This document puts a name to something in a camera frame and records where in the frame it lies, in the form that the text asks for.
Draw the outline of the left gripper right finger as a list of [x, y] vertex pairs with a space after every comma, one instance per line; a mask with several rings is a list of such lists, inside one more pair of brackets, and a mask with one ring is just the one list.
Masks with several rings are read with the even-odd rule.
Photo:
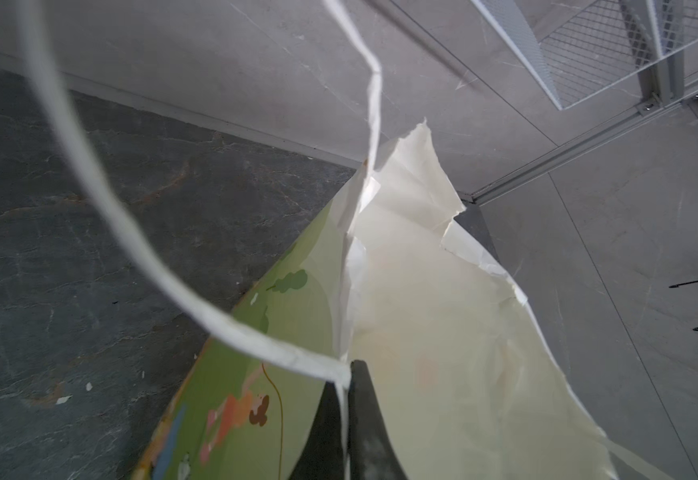
[[406, 479], [388, 436], [367, 363], [354, 360], [351, 374], [348, 392], [349, 478]]

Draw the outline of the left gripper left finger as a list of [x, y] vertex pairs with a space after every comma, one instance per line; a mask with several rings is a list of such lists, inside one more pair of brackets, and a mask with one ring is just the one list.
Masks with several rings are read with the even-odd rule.
[[345, 478], [341, 427], [336, 387], [333, 383], [326, 382], [306, 444], [291, 472], [291, 480]]

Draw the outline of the white floral paper bag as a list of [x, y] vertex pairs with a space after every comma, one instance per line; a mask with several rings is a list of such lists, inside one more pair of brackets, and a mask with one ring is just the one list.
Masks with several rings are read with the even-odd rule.
[[459, 223], [426, 123], [382, 142], [381, 65], [345, 6], [325, 5], [367, 63], [366, 161], [227, 313], [158, 256], [111, 187], [63, 85], [42, 5], [17, 5], [33, 89], [88, 199], [133, 263], [209, 333], [136, 479], [290, 479], [326, 382], [349, 478], [351, 363], [367, 363], [406, 479], [613, 479], [654, 467], [573, 393], [524, 292]]

